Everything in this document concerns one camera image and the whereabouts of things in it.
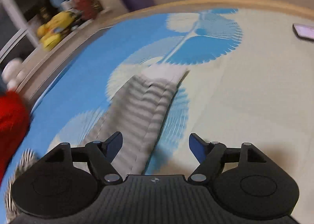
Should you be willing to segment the black white striped garment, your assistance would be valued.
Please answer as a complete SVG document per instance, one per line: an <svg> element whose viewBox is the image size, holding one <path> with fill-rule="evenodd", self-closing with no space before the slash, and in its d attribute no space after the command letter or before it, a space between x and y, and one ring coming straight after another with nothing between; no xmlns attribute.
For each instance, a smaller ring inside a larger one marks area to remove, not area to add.
<svg viewBox="0 0 314 224"><path fill-rule="evenodd" d="M188 72L186 66L154 64L133 75L113 95L110 106L80 143L105 141L121 132L123 145L113 167L122 177L140 175L159 138L161 128Z"/></svg>

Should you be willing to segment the blue and cream bedsheet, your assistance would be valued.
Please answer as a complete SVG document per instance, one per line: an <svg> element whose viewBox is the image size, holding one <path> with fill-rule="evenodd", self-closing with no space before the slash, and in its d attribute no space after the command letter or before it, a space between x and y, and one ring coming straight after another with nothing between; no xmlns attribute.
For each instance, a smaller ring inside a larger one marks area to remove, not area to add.
<svg viewBox="0 0 314 224"><path fill-rule="evenodd" d="M166 64L188 72L140 171L194 170L191 133L229 147L250 141L296 180L300 198L293 217L313 223L313 43L298 39L293 23L313 25L252 9L156 14L115 25L44 93L1 194L24 150L43 156L61 142L83 145L128 80Z"/></svg>

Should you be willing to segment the red knitted pillow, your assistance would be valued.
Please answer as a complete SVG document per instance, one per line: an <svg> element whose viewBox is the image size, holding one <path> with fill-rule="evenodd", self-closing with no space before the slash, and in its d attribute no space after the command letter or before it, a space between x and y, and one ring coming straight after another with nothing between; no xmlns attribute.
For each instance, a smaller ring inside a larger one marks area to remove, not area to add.
<svg viewBox="0 0 314 224"><path fill-rule="evenodd" d="M7 167L16 150L23 141L30 125L29 111L14 91L1 94L1 178L4 177Z"/></svg>

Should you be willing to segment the white plush toy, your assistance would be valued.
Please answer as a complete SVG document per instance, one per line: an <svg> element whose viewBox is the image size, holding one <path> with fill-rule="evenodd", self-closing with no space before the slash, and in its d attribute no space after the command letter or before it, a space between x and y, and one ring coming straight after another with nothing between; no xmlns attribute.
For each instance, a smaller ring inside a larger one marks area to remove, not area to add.
<svg viewBox="0 0 314 224"><path fill-rule="evenodd" d="M21 58L9 61L2 72L2 80L9 91L16 91L25 77Z"/></svg>

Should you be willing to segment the yellow plush toy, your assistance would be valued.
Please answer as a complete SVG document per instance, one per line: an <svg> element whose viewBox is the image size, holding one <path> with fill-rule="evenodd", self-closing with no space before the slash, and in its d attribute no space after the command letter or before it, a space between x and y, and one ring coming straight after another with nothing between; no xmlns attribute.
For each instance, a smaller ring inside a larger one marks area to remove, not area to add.
<svg viewBox="0 0 314 224"><path fill-rule="evenodd" d="M51 51L58 45L66 34L70 32L71 25L78 19L78 14L63 11L53 16L50 21L37 29L37 36L44 50Z"/></svg>

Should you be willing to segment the red bag on shelf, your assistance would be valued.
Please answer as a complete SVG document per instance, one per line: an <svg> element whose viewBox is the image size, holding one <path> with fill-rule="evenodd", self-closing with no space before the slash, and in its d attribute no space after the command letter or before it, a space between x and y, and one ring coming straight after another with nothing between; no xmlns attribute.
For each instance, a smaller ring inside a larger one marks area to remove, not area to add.
<svg viewBox="0 0 314 224"><path fill-rule="evenodd" d="M103 10L99 0L74 0L75 8L82 12L82 18L85 20L95 19Z"/></svg>

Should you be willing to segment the smartphone on bed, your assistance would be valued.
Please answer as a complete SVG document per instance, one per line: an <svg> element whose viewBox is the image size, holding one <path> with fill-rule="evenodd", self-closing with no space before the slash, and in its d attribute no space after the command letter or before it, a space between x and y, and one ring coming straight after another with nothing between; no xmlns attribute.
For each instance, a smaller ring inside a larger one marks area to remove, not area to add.
<svg viewBox="0 0 314 224"><path fill-rule="evenodd" d="M293 24L293 32L302 40L314 41L314 27L304 24Z"/></svg>

